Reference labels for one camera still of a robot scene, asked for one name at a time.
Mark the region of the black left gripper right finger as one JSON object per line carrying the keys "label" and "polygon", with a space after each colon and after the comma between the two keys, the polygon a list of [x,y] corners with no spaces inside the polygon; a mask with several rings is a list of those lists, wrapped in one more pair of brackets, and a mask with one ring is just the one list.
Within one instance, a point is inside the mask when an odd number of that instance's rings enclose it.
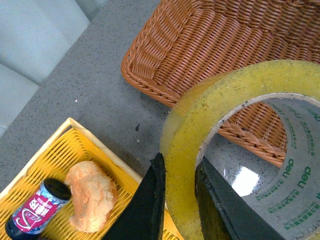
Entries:
{"label": "black left gripper right finger", "polygon": [[195,171],[195,196],[205,240],[283,240],[203,158]]}

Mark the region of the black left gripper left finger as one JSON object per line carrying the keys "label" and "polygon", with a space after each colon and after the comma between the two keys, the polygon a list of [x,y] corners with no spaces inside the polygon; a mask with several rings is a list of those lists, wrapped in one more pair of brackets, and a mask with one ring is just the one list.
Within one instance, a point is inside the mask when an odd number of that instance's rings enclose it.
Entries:
{"label": "black left gripper left finger", "polygon": [[166,170],[157,153],[127,207],[104,240],[161,240],[164,230]]}

